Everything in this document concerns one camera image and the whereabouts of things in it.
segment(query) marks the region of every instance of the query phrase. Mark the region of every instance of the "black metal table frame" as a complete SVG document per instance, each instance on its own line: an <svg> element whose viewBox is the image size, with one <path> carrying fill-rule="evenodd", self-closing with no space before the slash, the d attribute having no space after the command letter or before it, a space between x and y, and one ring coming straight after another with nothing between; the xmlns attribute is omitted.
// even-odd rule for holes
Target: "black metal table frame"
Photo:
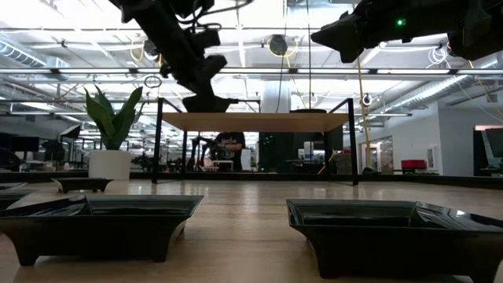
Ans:
<svg viewBox="0 0 503 283"><path fill-rule="evenodd" d="M164 103L170 105L176 112L181 113L182 110L180 108L173 105L171 102L164 98L157 99L157 120L156 120L156 143L154 145L154 159L152 165L152 184L157 184L159 180L159 159L160 159L160 136L161 136L161 128L163 125L163 105ZM334 113L339 108L343 107L347 104L347 115L349 117L349 135L350 135L350 145L351 145L351 179L353 182L353 186L358 185L358 165L357 165L357 155L356 155L356 130L354 128L354 102L352 98L348 98L341 103L339 103L334 109L332 109L329 113ZM186 175L186 156L187 156L187 135L188 131L183 131L183 146L182 146L182 179L185 179ZM325 146L325 174L327 176L328 181L331 181L331 173L328 169L329 161L330 161L330 152L329 148L329 135L328 132L325 132L323 135L323 143Z"/></svg>

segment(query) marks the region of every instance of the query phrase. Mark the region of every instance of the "shelf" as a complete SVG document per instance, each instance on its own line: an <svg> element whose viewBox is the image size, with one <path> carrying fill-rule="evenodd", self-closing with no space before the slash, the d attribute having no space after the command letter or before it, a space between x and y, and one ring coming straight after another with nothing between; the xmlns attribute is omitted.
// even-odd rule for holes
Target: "shelf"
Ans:
<svg viewBox="0 0 503 283"><path fill-rule="evenodd" d="M339 113L163 113L180 130L216 132L327 132L348 121Z"/></svg>

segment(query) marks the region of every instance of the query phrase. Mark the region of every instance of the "person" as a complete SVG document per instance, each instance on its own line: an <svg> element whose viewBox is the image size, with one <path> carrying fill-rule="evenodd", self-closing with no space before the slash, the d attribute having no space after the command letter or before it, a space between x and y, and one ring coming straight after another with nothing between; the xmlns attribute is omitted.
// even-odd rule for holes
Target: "person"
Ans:
<svg viewBox="0 0 503 283"><path fill-rule="evenodd" d="M232 160L234 171L243 170L241 164L241 151L246 144L244 143L244 133L240 132L223 132L217 135L215 139L223 151L218 155L221 160ZM230 164L219 164L220 171L230 171Z"/></svg>

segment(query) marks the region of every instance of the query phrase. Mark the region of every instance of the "snake plant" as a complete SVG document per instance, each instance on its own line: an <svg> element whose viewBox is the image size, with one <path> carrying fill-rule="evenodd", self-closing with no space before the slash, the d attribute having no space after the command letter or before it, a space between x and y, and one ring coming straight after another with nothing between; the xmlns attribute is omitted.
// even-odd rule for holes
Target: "snake plant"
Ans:
<svg viewBox="0 0 503 283"><path fill-rule="evenodd" d="M94 95L94 98L91 98L89 92L84 88L87 114L100 130L105 147L108 150L119 150L135 121L136 109L134 107L141 99L143 88L138 87L134 90L123 107L115 113L107 97L99 87L95 87L97 94Z"/></svg>

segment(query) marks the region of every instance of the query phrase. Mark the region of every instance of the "white pot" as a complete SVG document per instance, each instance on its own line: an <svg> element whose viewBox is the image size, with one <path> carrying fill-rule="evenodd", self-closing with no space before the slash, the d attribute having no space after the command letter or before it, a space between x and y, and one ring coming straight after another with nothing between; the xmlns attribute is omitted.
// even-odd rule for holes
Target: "white pot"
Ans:
<svg viewBox="0 0 503 283"><path fill-rule="evenodd" d="M120 150L95 150L89 157L89 178L129 180L131 153Z"/></svg>

